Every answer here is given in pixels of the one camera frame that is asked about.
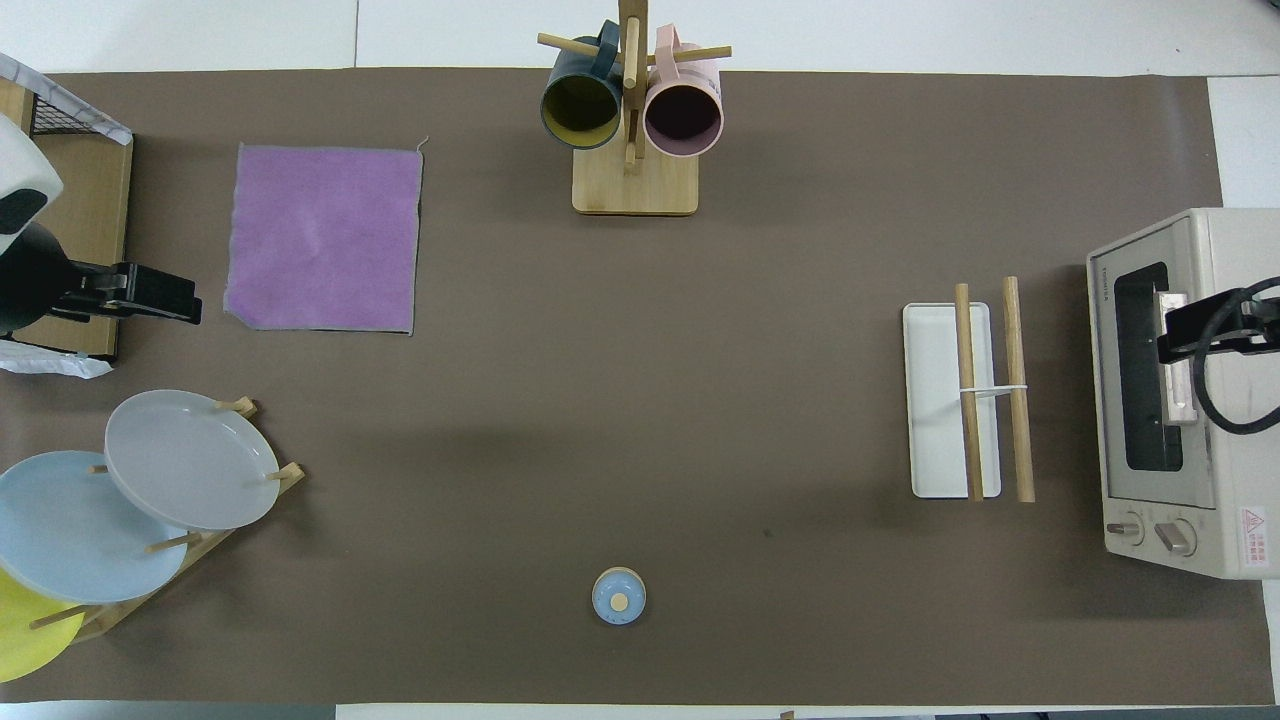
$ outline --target mug handle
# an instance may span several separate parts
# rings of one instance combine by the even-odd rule
[[[680,79],[680,69],[676,67],[676,49],[680,47],[680,36],[676,35],[676,23],[667,23],[658,28],[658,47],[654,49],[654,58],[658,60],[658,73],[663,82]]]
[[[621,31],[618,23],[604,20],[600,26],[600,35],[595,36],[599,50],[595,51],[595,61],[591,63],[591,74],[598,78],[608,78],[613,64],[618,61],[618,41]]]

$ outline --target white floor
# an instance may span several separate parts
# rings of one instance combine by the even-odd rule
[[[650,26],[678,10],[684,40],[733,45],[724,69],[1210,76],[1224,205],[1280,206],[1280,10],[1265,0],[659,0],[650,8]],[[46,73],[548,67],[554,51],[535,45],[539,31],[594,35],[614,12],[595,0],[0,0],[0,53]],[[1280,671],[1280,582],[1263,587],[1271,665]],[[456,719],[475,706],[434,707],[357,706],[342,716]],[[603,712],[500,707],[502,716],[526,719]],[[776,716],[765,707],[616,710],[622,715],[609,716],[620,720]]]

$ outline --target pink mug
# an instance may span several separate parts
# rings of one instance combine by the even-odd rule
[[[724,127],[719,65],[716,60],[676,63],[673,56],[698,47],[681,44],[673,24],[658,28],[658,67],[649,73],[644,133],[654,147],[676,158],[707,152]]]

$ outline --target mug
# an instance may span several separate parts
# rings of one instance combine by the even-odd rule
[[[622,70],[617,67],[618,23],[604,20],[595,58],[561,50],[543,91],[543,126],[552,137],[579,150],[599,147],[613,138],[622,119]]]
[[[724,127],[719,65],[716,60],[676,63],[673,58],[678,50],[698,47],[681,44],[673,24],[658,28],[658,67],[649,73],[644,133],[650,145],[676,158],[707,152]]]

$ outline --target pink mug handle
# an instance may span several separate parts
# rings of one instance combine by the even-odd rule
[[[658,73],[663,82],[672,82],[680,78],[676,69],[676,49],[680,47],[680,36],[676,35],[676,24],[667,23],[658,28],[658,46],[654,56],[658,60]]]

